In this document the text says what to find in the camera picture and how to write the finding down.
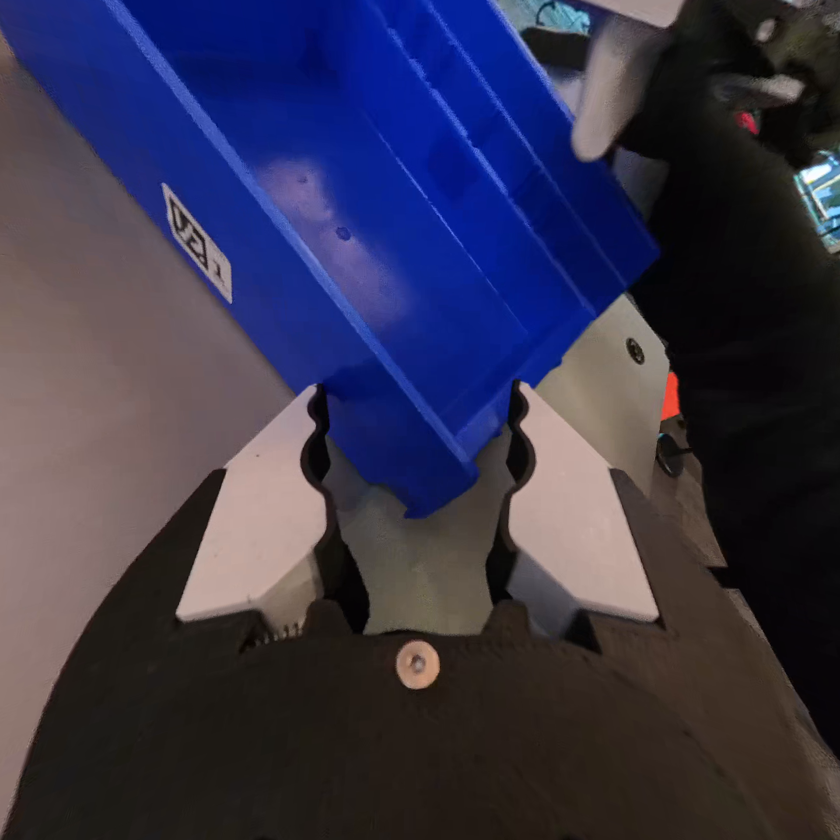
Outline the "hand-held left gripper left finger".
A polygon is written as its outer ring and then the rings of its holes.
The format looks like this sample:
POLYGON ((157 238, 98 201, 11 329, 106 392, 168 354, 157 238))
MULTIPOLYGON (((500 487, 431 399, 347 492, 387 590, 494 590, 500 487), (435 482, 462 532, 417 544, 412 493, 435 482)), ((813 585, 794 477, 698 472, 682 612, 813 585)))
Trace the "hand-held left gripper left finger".
POLYGON ((310 385, 226 465, 176 609, 181 623, 256 611, 273 632, 303 627, 336 596, 343 541, 329 471, 329 414, 310 385))

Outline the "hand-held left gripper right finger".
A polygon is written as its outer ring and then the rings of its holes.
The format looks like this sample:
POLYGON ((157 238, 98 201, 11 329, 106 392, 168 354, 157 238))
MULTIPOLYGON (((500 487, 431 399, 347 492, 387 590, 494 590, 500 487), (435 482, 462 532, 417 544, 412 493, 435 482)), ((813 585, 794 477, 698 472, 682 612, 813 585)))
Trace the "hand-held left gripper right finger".
POLYGON ((528 611, 537 635, 590 615, 654 625, 659 609, 616 489, 624 477, 529 385, 511 388, 502 499, 489 551, 494 604, 528 611))

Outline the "blue plastic bin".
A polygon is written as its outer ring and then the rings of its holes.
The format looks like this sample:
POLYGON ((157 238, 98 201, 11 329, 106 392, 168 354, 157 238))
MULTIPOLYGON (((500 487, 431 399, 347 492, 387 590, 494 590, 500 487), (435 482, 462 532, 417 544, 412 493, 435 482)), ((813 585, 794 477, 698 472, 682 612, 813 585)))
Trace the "blue plastic bin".
POLYGON ((424 518, 657 258, 493 2, 8 1, 59 110, 424 518))

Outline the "person's right forearm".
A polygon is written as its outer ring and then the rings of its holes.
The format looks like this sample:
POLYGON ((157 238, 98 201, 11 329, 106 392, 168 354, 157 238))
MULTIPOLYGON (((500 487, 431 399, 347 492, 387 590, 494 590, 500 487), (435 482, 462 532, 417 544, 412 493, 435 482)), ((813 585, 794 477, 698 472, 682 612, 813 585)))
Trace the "person's right forearm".
POLYGON ((668 158, 635 298, 665 341, 689 441, 712 464, 838 472, 838 264, 790 167, 745 132, 668 158))

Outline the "person's right hand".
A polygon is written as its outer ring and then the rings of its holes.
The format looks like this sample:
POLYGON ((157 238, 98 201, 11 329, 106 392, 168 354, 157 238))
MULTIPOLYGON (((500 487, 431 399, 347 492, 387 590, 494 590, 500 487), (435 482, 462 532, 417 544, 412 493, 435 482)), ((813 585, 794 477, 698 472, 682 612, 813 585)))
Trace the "person's right hand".
POLYGON ((752 112, 799 170, 838 146, 838 87, 838 2, 686 2, 619 142, 664 160, 712 116, 752 112))

